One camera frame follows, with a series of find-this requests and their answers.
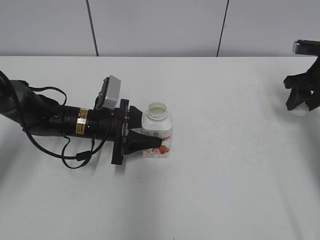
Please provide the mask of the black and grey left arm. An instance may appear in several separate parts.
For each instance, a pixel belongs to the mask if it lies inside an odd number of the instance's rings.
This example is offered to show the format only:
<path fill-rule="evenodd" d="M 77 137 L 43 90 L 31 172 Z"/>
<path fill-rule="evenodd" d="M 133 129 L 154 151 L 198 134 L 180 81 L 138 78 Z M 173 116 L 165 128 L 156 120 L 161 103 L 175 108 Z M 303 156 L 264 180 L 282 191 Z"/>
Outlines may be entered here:
<path fill-rule="evenodd" d="M 105 142 L 113 142 L 111 163 L 121 165 L 125 155 L 162 145 L 159 137 L 135 132 L 141 128 L 143 113 L 129 100 L 120 99 L 121 80 L 113 75 L 103 80 L 94 108 L 68 106 L 42 94 L 46 90 L 63 91 L 57 87 L 31 87 L 24 80 L 10 80 L 0 74 L 0 113 L 18 123 L 32 144 L 43 153 L 62 160 L 76 160 L 84 167 L 98 153 Z M 65 149 L 54 153 L 36 142 L 35 136 L 86 138 L 90 150 L 66 156 Z"/>

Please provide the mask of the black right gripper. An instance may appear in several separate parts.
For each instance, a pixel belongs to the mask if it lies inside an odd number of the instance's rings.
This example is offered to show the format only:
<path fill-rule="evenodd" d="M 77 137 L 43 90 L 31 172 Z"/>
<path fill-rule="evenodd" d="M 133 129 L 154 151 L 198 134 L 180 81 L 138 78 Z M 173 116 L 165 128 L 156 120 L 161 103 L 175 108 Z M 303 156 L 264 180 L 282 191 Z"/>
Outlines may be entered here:
<path fill-rule="evenodd" d="M 288 111 L 292 111 L 307 101 L 311 112 L 320 107 L 320 57 L 318 56 L 312 66 L 304 73 L 288 75 L 284 87 L 291 89 L 286 101 Z"/>

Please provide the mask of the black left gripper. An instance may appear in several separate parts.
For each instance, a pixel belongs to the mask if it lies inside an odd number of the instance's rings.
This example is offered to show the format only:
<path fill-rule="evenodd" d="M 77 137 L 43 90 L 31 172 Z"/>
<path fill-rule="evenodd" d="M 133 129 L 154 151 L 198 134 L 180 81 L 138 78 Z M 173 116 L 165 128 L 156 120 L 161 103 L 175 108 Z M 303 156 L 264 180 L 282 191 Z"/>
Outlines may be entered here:
<path fill-rule="evenodd" d="M 131 130 L 142 127 L 143 112 L 133 105 L 129 108 L 129 100 L 121 99 L 120 106 L 114 110 L 113 115 L 116 122 L 111 164 L 122 165 L 124 155 L 159 148 L 162 145 L 161 138 L 143 135 Z"/>

